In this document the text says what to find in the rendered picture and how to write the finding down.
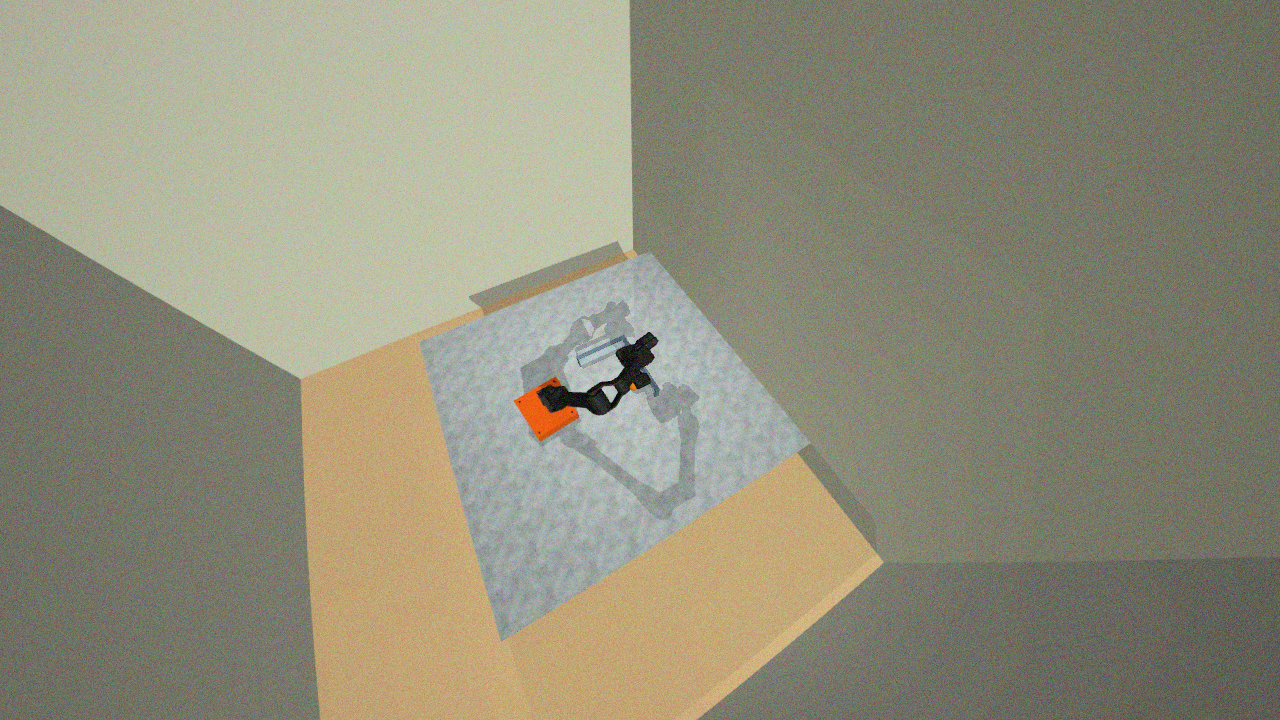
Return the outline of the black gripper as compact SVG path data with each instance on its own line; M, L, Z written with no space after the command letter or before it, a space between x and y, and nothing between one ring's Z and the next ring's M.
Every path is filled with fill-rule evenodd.
M618 350L616 351L616 356L617 356L617 357L620 359L620 363L621 363L621 364L622 364L623 366L626 366L627 361L626 361L626 360L625 360L625 357L622 357L622 356L621 356L620 354L621 354L622 351L625 351L625 348L626 348L626 347L627 347L627 346L625 346L623 348L618 348ZM641 375L640 375L640 374L641 374ZM636 388L637 388L637 389L641 389L643 387L645 387L645 386L648 386L648 384L650 384L650 383L652 383L652 379L650 379L650 377L649 377L649 375L648 375L646 373L643 373L641 370L640 370L640 372L637 373L637 375L636 375L636 378L635 378L635 380L634 380L634 386L636 386Z

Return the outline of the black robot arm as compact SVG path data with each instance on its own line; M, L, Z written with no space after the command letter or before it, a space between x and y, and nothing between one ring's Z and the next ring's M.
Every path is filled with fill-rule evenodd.
M538 398L549 413L557 413L568 407L586 407L595 415L605 415L614 409L622 396L627 395L641 368L646 366L655 357L650 348L657 346L657 337L648 332L635 345L628 345L620 355L627 361L623 370L613 380L599 382L588 392L570 392L564 386L547 386L536 391ZM614 386L617 395L611 402L602 387Z

